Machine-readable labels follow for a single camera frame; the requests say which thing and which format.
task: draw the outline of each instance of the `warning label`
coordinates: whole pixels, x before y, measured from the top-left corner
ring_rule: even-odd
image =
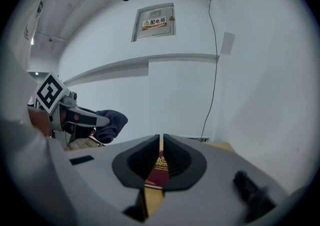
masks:
[[[161,17],[161,18],[152,19],[152,20],[145,20],[142,25],[142,30],[147,30],[147,29],[166,26],[166,25],[167,25],[166,17]]]

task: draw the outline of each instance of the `white wall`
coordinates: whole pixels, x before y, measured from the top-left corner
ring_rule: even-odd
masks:
[[[151,60],[150,134],[199,138],[211,104],[215,70],[216,61],[212,59]],[[218,89],[203,137],[211,137],[215,130],[212,125],[216,125],[219,119],[221,91]]]
[[[100,72],[68,88],[77,93],[77,104],[94,110],[114,110],[128,118],[111,144],[130,141],[149,134],[148,66]]]
[[[59,61],[63,81],[128,59],[171,54],[215,54],[210,0],[116,0],[94,15],[73,36]],[[175,36],[131,42],[138,9],[173,3]]]
[[[235,41],[218,64],[222,108],[213,138],[293,192],[308,182],[319,158],[317,23],[302,0],[219,6]]]
[[[33,45],[30,54],[28,72],[54,72],[58,74],[59,58],[56,54],[47,52]]]

